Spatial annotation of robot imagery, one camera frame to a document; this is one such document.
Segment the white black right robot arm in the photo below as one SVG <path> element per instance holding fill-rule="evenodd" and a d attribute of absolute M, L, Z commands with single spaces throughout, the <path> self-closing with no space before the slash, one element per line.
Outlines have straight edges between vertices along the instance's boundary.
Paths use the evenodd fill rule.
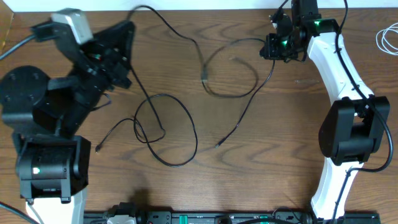
<path fill-rule="evenodd" d="M 319 71 L 331 107 L 318 132 L 324 165 L 317 191 L 304 223 L 357 223 L 345 214 L 354 178 L 366 172 L 365 163 L 392 139 L 387 125 L 390 104 L 366 86 L 344 43 L 343 24 L 322 17 L 316 0 L 291 2 L 270 16 L 275 29 L 266 37 L 260 56 L 283 62 L 310 59 Z"/>

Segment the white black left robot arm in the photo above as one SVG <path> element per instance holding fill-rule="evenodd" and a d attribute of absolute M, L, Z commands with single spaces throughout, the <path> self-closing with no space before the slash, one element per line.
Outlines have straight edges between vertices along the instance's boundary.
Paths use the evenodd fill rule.
<path fill-rule="evenodd" d="M 13 129 L 24 218 L 31 223 L 82 223 L 91 143 L 77 130 L 115 87 L 129 88 L 134 24 L 122 21 L 78 43 L 77 30 L 47 21 L 31 36 L 53 40 L 72 62 L 67 76 L 50 78 L 21 66 L 1 80 L 2 121 Z"/>

